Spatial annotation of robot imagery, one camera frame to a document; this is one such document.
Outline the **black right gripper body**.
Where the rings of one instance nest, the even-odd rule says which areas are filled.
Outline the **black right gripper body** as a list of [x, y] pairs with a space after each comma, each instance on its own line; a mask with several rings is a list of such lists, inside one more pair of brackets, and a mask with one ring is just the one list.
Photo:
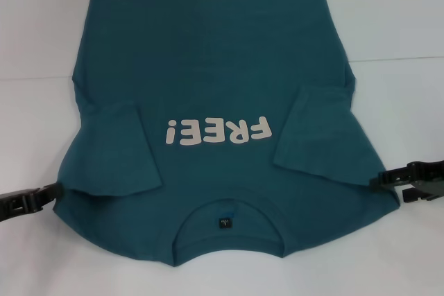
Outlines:
[[422, 193], [427, 200], [443, 197], [443, 161], [411, 162], [408, 164], [410, 184]]

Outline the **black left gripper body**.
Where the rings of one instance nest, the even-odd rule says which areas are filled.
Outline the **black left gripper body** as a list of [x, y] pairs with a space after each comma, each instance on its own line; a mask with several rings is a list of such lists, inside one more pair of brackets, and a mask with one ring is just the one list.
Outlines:
[[39, 211], [35, 194], [38, 189], [25, 189], [1, 194], [1, 222]]

